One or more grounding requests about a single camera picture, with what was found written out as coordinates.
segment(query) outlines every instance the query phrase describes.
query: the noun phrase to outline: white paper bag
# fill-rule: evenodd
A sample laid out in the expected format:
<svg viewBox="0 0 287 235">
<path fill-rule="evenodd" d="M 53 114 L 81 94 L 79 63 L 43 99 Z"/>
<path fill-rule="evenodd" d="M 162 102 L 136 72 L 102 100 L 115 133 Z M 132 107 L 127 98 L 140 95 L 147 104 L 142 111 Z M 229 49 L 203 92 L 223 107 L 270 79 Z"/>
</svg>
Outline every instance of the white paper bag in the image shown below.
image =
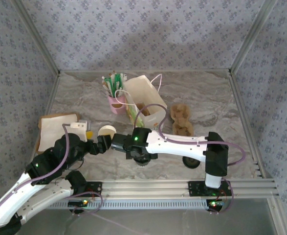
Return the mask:
<svg viewBox="0 0 287 235">
<path fill-rule="evenodd" d="M 156 103 L 161 104 L 167 108 L 167 105 L 146 76 L 143 75 L 132 78 L 126 81 L 123 86 L 124 90 L 129 92 L 129 94 L 125 93 L 127 101 L 126 103 L 143 103 L 144 105 Z M 148 107 L 147 110 L 149 111 L 150 115 L 144 116 L 143 114 L 140 114 L 136 126 L 157 130 L 158 125 L 165 117 L 166 112 L 164 109 L 158 106 Z M 126 105 L 126 111 L 131 122 L 133 123 L 137 113 L 139 112 L 139 109 L 135 105 Z"/>
</svg>

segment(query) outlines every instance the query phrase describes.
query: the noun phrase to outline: small yellow object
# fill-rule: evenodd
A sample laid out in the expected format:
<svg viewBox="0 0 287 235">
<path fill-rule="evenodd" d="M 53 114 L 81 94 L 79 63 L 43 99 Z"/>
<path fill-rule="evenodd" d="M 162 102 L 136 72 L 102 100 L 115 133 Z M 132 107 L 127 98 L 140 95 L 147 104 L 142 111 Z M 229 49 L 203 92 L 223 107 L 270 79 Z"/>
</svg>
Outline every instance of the small yellow object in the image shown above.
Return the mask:
<svg viewBox="0 0 287 235">
<path fill-rule="evenodd" d="M 86 131 L 86 136 L 87 136 L 87 140 L 90 140 L 93 136 L 93 132 L 92 131 Z"/>
</svg>

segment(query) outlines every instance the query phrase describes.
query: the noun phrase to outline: metal frame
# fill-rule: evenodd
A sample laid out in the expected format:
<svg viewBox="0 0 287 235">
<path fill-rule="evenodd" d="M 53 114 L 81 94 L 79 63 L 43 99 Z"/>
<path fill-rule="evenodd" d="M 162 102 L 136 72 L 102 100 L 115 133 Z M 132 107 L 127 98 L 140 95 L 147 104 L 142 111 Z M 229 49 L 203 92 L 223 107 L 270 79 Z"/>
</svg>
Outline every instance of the metal frame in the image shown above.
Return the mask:
<svg viewBox="0 0 287 235">
<path fill-rule="evenodd" d="M 273 179 L 230 180 L 230 183 L 236 199 L 279 197 Z M 54 187 L 53 183 L 43 190 L 51 187 Z M 206 200 L 216 198 L 189 196 L 188 180 L 104 180 L 101 194 L 104 210 L 208 209 Z M 73 209 L 68 206 L 68 201 L 61 200 L 48 209 Z M 86 209 L 95 209 L 99 203 L 100 200 L 95 199 L 89 202 Z"/>
<path fill-rule="evenodd" d="M 214 73 L 223 73 L 228 74 L 229 68 L 219 68 L 219 69 L 182 69 L 182 70 L 175 70 L 175 69 L 142 69 L 142 70 L 122 70 L 124 73 L 128 72 L 214 72 Z M 62 70 L 61 72 L 64 73 L 85 73 L 85 72 L 94 72 L 94 73 L 108 73 L 108 69 L 106 70 Z"/>
<path fill-rule="evenodd" d="M 50 96 L 49 96 L 49 100 L 48 100 L 47 105 L 46 105 L 46 108 L 45 108 L 44 115 L 48 115 L 48 114 L 51 113 L 53 101 L 54 101 L 54 98 L 55 98 L 55 95 L 56 95 L 56 92 L 57 92 L 57 88 L 58 88 L 58 86 L 59 86 L 59 83 L 60 83 L 60 75 L 57 74 L 57 75 L 55 76 L 55 79 L 54 79 L 53 87 L 52 87 L 52 90 L 51 90 L 51 93 L 50 93 Z M 38 132 L 38 134 L 37 134 L 35 146 L 34 146 L 34 148 L 32 149 L 32 153 L 31 153 L 29 162 L 32 162 L 32 160 L 33 160 L 34 157 L 36 156 L 36 143 L 38 143 L 39 139 L 40 139 L 40 132 Z"/>
<path fill-rule="evenodd" d="M 24 4 L 21 0 L 11 0 L 12 5 L 14 6 L 15 10 L 17 11 L 18 15 L 21 18 L 21 21 L 25 24 L 29 34 L 32 37 L 32 40 L 36 44 L 38 51 L 43 56 L 44 60 L 46 61 L 47 65 L 49 66 L 51 72 L 54 75 L 57 75 L 59 73 L 56 64 L 50 55 L 49 50 L 46 48 L 41 36 L 39 35 L 39 32 L 31 20 L 31 17 L 29 13 L 27 12 L 27 9 L 25 8 Z"/>
<path fill-rule="evenodd" d="M 237 104 L 241 122 L 243 125 L 243 129 L 245 132 L 246 139 L 248 141 L 248 145 L 250 147 L 252 157 L 254 160 L 258 162 L 258 166 L 260 168 L 260 173 L 263 178 L 270 178 L 270 175 L 266 172 L 264 163 L 262 160 L 261 153 L 257 147 L 247 112 L 244 107 L 243 99 L 240 95 L 240 89 L 235 78 L 235 75 L 229 75 L 229 82 L 234 94 L 235 102 Z M 277 233 L 280 235 L 287 235 L 287 216 L 285 210 L 283 208 L 282 202 L 280 198 L 268 198 L 268 205 L 270 208 L 271 216 L 273 218 Z"/>
<path fill-rule="evenodd" d="M 265 0 L 259 13 L 257 14 L 249 32 L 242 43 L 241 48 L 239 49 L 236 58 L 232 62 L 230 67 L 231 75 L 236 74 L 238 71 L 241 63 L 245 59 L 247 53 L 249 52 L 251 46 L 253 45 L 256 37 L 259 35 L 260 31 L 262 30 L 263 25 L 267 21 L 271 10 L 274 8 L 278 0 Z"/>
</svg>

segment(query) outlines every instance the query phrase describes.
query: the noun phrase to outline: bag handle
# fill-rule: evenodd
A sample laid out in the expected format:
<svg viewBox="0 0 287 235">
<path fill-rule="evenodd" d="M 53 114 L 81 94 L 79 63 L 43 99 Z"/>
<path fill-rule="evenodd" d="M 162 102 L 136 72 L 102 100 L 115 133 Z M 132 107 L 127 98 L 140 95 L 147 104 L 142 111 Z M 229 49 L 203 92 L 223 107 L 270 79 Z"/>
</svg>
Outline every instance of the bag handle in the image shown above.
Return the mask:
<svg viewBox="0 0 287 235">
<path fill-rule="evenodd" d="M 117 92 L 126 92 L 128 95 L 130 95 L 130 93 L 128 92 L 128 91 L 125 91 L 125 90 L 116 90 L 115 91 L 115 99 L 116 99 L 116 101 L 118 102 L 118 103 L 120 103 L 120 104 L 125 104 L 125 105 L 133 105 L 133 106 L 136 106 L 135 104 L 127 104 L 127 103 L 122 103 L 122 102 L 120 102 L 118 99 L 117 99 L 117 96 L 116 96 L 116 94 L 117 94 Z"/>
<path fill-rule="evenodd" d="M 151 83 L 153 83 L 153 81 L 154 81 L 155 79 L 157 79 L 159 76 L 160 76 L 161 78 L 159 79 L 159 86 L 158 86 L 157 92 L 159 92 L 159 89 L 161 88 L 161 84 L 162 84 L 162 74 L 160 73 L 158 76 L 156 76 L 155 78 L 153 78 L 152 81 L 151 81 Z"/>
</svg>

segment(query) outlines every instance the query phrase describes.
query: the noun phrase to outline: white cup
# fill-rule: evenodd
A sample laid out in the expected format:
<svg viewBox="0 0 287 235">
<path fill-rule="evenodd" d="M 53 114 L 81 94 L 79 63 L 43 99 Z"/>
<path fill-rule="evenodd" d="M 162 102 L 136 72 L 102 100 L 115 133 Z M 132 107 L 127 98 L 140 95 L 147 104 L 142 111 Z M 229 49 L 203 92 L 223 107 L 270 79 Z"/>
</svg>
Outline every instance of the white cup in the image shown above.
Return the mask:
<svg viewBox="0 0 287 235">
<path fill-rule="evenodd" d="M 98 132 L 98 136 L 110 135 L 111 139 L 113 139 L 115 134 L 116 134 L 115 127 L 110 126 L 110 125 L 102 126 Z"/>
</svg>

